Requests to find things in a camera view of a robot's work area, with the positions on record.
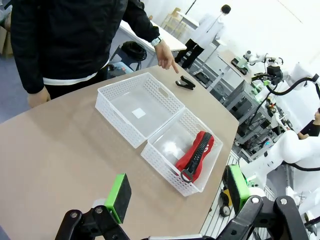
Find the black shirt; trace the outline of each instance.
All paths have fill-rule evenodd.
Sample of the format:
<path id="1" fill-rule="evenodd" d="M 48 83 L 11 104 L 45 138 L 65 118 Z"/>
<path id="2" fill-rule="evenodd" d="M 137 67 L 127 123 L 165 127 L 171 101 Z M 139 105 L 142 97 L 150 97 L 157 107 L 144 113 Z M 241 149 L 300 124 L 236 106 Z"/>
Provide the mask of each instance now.
<path id="1" fill-rule="evenodd" d="M 309 134 L 310 137 L 318 137 L 320 133 L 320 125 L 314 125 L 314 121 L 315 120 L 309 122 L 308 125 L 300 131 L 300 133 L 303 135 Z"/>

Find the basket handle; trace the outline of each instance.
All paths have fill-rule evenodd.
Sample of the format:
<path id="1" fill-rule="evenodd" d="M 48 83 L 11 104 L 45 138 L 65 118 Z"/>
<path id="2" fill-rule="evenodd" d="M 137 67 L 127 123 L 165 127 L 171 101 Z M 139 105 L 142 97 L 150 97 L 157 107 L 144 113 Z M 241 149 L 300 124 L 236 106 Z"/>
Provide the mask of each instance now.
<path id="1" fill-rule="evenodd" d="M 119 112 L 118 109 L 116 109 L 115 106 L 113 106 L 111 103 L 109 104 L 110 108 L 113 110 L 113 112 L 115 113 L 114 115 L 117 116 L 117 118 L 120 120 L 120 121 L 123 121 L 124 123 L 132 126 L 132 124 L 127 120 L 127 118 L 121 113 Z"/>

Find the white plastic basket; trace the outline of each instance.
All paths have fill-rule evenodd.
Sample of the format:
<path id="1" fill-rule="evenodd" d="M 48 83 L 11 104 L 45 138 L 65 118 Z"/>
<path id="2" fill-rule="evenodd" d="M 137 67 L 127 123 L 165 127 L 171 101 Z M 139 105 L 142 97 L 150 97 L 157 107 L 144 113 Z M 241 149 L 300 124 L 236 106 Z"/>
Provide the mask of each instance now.
<path id="1" fill-rule="evenodd" d="M 134 148 L 184 107 L 148 72 L 100 87 L 95 103 L 95 108 Z"/>
<path id="2" fill-rule="evenodd" d="M 213 147 L 203 160 L 202 171 L 198 179 L 194 183 L 186 183 L 180 177 L 180 171 L 175 164 L 190 149 L 200 131 L 212 134 Z M 141 156 L 186 197 L 202 193 L 222 147 L 222 141 L 199 118 L 185 108 L 148 139 Z"/>

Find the white square label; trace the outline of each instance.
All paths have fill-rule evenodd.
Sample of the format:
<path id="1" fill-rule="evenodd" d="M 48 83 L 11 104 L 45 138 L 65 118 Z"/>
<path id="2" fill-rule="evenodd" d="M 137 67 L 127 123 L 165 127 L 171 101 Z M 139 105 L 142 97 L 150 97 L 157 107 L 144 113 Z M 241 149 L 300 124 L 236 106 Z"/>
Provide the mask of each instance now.
<path id="1" fill-rule="evenodd" d="M 132 113 L 135 115 L 137 119 L 146 115 L 146 113 L 141 108 L 137 108 L 136 110 L 132 111 Z"/>

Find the hand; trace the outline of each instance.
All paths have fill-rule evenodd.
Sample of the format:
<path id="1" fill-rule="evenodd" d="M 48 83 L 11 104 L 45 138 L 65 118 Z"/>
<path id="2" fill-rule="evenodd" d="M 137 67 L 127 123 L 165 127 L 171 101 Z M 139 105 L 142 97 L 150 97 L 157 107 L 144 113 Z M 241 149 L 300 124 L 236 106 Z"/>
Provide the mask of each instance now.
<path id="1" fill-rule="evenodd" d="M 51 98 L 50 98 L 49 92 L 47 91 L 46 87 L 44 86 L 40 92 L 35 93 L 35 94 L 28 94 L 27 100 L 28 100 L 29 106 L 31 108 L 34 108 L 40 104 L 44 104 L 44 103 L 50 101 Z"/>
<path id="2" fill-rule="evenodd" d="M 171 66 L 178 74 L 179 70 L 177 64 L 175 62 L 175 58 L 170 51 L 170 48 L 166 44 L 164 40 L 162 40 L 158 45 L 154 47 L 156 57 L 158 59 L 158 65 L 161 66 L 163 69 L 169 69 Z"/>

